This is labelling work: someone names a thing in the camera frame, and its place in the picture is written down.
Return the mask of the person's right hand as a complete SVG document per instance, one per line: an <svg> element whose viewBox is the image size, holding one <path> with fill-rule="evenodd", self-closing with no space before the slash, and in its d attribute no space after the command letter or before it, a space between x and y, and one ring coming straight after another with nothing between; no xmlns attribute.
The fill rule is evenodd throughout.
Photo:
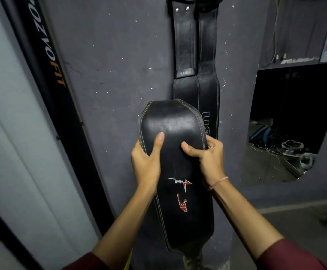
<svg viewBox="0 0 327 270"><path fill-rule="evenodd" d="M221 141L208 135L206 136L206 139L208 152L206 152L201 159L198 159L200 162L200 169L205 178L205 181L208 186L211 186L216 181L226 176L224 172L223 144ZM230 181L228 179L220 183L214 189L216 190L221 186L229 184Z"/></svg>

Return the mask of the person's left hand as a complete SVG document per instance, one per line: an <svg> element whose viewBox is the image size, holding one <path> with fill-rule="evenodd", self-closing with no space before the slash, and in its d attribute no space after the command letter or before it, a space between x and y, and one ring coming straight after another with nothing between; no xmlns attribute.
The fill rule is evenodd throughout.
<svg viewBox="0 0 327 270"><path fill-rule="evenodd" d="M156 194L161 174L160 157L151 158L147 155L138 140L131 152L131 163L138 190L153 197Z"/></svg>

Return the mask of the black leather belt red logo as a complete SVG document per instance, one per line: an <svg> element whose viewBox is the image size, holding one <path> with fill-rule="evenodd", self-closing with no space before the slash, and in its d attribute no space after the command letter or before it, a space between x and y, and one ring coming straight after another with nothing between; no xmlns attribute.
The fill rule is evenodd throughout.
<svg viewBox="0 0 327 270"><path fill-rule="evenodd" d="M206 149L205 126L199 111L183 100L150 101L139 120L140 145L146 154L152 154L159 132L165 140L154 201L166 247L183 256L185 270L203 270L202 247L214 232L212 197L199 159L183 152L181 143Z"/></svg>

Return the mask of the person's left forearm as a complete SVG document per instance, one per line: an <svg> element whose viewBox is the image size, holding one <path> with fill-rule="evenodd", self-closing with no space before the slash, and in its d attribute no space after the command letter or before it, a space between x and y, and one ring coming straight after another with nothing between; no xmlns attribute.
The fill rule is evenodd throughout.
<svg viewBox="0 0 327 270"><path fill-rule="evenodd" d="M110 270L123 270L157 187L138 186L124 210L95 245L93 253Z"/></svg>

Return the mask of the person's right forearm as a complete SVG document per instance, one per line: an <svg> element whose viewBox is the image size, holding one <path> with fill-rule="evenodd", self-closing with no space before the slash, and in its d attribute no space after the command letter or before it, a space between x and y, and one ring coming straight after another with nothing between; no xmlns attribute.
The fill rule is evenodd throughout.
<svg viewBox="0 0 327 270"><path fill-rule="evenodd" d="M231 183L212 191L252 259L284 239Z"/></svg>

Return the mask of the pink thread wristband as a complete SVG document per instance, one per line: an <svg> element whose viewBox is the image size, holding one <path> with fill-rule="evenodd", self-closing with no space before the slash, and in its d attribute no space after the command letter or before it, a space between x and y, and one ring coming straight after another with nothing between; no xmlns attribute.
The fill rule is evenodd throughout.
<svg viewBox="0 0 327 270"><path fill-rule="evenodd" d="M222 183L225 180L228 180L229 177L225 176L223 178L221 178L220 180L216 181L214 184L212 184L211 186L209 186L209 191L213 190L216 186L218 186L220 183Z"/></svg>

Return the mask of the blue bag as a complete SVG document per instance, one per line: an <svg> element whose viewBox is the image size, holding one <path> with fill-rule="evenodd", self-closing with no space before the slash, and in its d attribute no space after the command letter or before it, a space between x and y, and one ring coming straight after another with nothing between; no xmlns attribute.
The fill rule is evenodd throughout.
<svg viewBox="0 0 327 270"><path fill-rule="evenodd" d="M262 126L249 136L248 142L262 148L270 148L275 144L276 136L276 129L269 126Z"/></svg>

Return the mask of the black leather belt white lettering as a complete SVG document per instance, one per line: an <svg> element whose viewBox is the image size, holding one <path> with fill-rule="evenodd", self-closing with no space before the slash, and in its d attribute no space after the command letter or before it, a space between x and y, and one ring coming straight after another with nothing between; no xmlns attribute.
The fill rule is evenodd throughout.
<svg viewBox="0 0 327 270"><path fill-rule="evenodd" d="M173 23L173 98L195 107L206 135L218 139L220 83L216 74L217 20L223 0L166 0Z"/></svg>

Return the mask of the grey round device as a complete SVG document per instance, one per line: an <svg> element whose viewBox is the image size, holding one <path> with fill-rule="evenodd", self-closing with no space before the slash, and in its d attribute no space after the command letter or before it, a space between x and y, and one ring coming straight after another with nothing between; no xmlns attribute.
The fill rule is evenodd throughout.
<svg viewBox="0 0 327 270"><path fill-rule="evenodd" d="M282 147L282 149L288 150L288 151L299 151L299 150L303 150L305 148L305 145L298 141L287 140L287 141L281 143L281 147Z"/></svg>

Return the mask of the black floor strip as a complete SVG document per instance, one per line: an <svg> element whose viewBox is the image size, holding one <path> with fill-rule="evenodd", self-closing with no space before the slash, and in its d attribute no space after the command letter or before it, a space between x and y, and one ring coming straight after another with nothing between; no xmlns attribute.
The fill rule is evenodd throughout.
<svg viewBox="0 0 327 270"><path fill-rule="evenodd" d="M26 249L20 240L11 231L0 217L0 242L26 268L26 270L44 270L33 255Z"/></svg>

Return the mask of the black machine frame bar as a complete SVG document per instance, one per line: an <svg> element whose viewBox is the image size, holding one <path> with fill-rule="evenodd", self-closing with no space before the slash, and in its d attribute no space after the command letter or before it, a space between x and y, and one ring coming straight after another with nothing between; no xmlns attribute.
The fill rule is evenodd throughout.
<svg viewBox="0 0 327 270"><path fill-rule="evenodd" d="M101 235L114 216L40 0L0 0Z"/></svg>

